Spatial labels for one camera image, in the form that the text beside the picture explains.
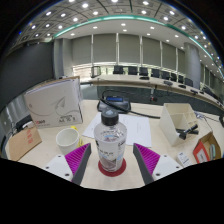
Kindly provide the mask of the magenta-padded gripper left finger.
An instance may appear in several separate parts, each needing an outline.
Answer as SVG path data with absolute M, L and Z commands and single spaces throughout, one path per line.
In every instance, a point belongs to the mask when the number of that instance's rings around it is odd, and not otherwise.
M 76 185 L 80 185 L 90 155 L 91 144 L 88 143 L 67 155 L 56 155 L 43 169 Z

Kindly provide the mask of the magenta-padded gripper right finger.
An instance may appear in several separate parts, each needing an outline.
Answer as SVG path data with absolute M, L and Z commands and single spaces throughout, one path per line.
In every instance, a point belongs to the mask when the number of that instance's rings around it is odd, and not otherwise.
M 133 144 L 133 154 L 145 184 L 152 183 L 182 169 L 182 166 L 169 155 L 159 155 L 137 143 Z

